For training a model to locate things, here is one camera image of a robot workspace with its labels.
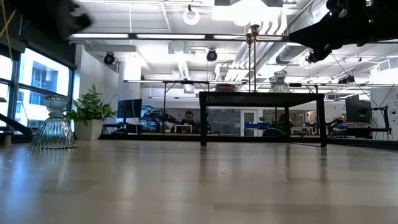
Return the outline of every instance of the glass window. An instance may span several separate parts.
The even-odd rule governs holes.
[[[0,113],[3,114],[4,116],[7,116],[8,114],[8,91],[9,87],[5,84],[0,84],[0,98],[3,101],[7,100],[7,102],[0,102]],[[2,121],[0,121],[0,126],[4,127],[6,124]]]
[[[11,80],[12,60],[0,55],[0,78]]]
[[[69,69],[32,50],[21,57],[19,83],[68,95]],[[30,96],[33,104],[43,105],[40,96]]]
[[[37,93],[30,90],[19,89],[21,97],[18,96],[16,108],[16,121],[25,126],[39,127],[40,124],[49,117],[49,112],[45,107],[44,94]]]

